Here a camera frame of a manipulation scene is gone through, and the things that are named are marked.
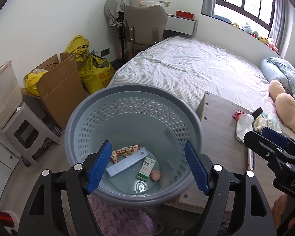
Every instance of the gray plastic basket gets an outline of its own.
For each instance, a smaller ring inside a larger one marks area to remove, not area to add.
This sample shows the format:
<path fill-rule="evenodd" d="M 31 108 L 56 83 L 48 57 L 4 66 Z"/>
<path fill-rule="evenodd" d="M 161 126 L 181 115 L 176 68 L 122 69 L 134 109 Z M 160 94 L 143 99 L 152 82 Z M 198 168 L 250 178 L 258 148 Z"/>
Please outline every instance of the gray plastic basket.
<path fill-rule="evenodd" d="M 129 208 L 156 206 L 186 190 L 194 180 L 184 156 L 184 144 L 191 140 L 200 152 L 204 142 L 200 120 L 186 103 L 159 88 L 133 84 L 107 87 L 79 104 L 66 128 L 68 162 L 82 163 L 105 140 L 112 143 L 114 150 L 134 144 L 145 147 L 162 173 L 160 181 L 148 190 L 130 194 L 120 187 L 142 186 L 144 182 L 123 173 L 113 182 L 105 172 L 93 194 Z M 141 165 L 126 171 L 137 173 Z"/>

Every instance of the desk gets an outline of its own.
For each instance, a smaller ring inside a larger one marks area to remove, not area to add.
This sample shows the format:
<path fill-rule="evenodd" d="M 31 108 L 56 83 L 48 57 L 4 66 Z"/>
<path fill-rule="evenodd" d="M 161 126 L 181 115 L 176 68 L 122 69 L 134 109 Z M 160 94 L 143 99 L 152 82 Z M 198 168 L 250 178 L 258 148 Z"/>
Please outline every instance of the desk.
<path fill-rule="evenodd" d="M 229 172 L 243 174 L 247 167 L 247 149 L 242 142 L 235 139 L 236 121 L 232 115 L 236 110 L 251 114 L 250 111 L 226 99 L 206 92 L 196 110 L 204 129 L 205 150 L 214 164 L 220 164 Z M 258 181 L 267 197 L 269 205 L 283 193 L 272 185 L 274 173 L 267 167 L 267 162 L 256 154 L 256 169 L 254 170 Z M 233 208 L 234 192 L 229 193 L 226 211 L 230 213 Z M 198 190 L 196 183 L 177 197 L 170 206 L 202 213 L 206 201 L 202 191 Z"/>

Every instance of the yellow bag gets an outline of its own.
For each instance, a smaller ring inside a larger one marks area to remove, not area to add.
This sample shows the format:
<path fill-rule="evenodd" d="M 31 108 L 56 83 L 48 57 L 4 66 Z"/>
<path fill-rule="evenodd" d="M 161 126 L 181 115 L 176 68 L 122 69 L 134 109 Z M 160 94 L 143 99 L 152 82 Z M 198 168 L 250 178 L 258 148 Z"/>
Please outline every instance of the yellow bag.
<path fill-rule="evenodd" d="M 40 78 L 46 73 L 47 71 L 45 70 L 44 72 L 39 72 L 39 73 L 32 73 L 27 75 L 27 80 L 26 80 L 26 85 L 25 89 L 27 89 L 30 93 L 34 94 L 35 96 L 40 97 L 40 94 L 37 91 L 36 84 L 39 82 Z"/>
<path fill-rule="evenodd" d="M 95 55 L 88 50 L 90 43 L 83 36 L 74 38 L 65 52 L 75 53 L 76 61 L 83 61 L 79 75 L 90 94 L 107 87 L 116 72 L 108 59 Z"/>

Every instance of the wall switch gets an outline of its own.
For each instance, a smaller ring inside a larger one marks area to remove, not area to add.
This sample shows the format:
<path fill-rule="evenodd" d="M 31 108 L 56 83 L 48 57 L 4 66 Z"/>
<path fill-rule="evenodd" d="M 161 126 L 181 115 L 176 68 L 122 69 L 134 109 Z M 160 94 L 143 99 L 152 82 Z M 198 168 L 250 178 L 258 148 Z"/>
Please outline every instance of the wall switch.
<path fill-rule="evenodd" d="M 109 53 L 110 53 L 109 48 L 104 49 L 104 50 L 101 51 L 101 56 L 106 56 L 106 55 L 108 55 Z"/>
<path fill-rule="evenodd" d="M 159 2 L 164 3 L 165 4 L 165 7 L 170 7 L 170 3 L 171 2 L 165 2 L 165 1 L 159 1 Z"/>

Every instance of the bed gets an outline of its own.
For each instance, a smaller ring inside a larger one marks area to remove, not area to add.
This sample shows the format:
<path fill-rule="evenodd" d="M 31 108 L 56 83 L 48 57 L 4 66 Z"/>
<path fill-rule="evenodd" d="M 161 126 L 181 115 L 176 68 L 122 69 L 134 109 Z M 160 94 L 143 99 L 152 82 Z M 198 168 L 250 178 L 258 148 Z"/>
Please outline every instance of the bed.
<path fill-rule="evenodd" d="M 121 67 L 110 85 L 141 83 L 169 91 L 196 110 L 205 91 L 254 111 L 272 114 L 287 135 L 268 93 L 269 83 L 258 66 L 226 49 L 189 36 L 170 37 Z"/>

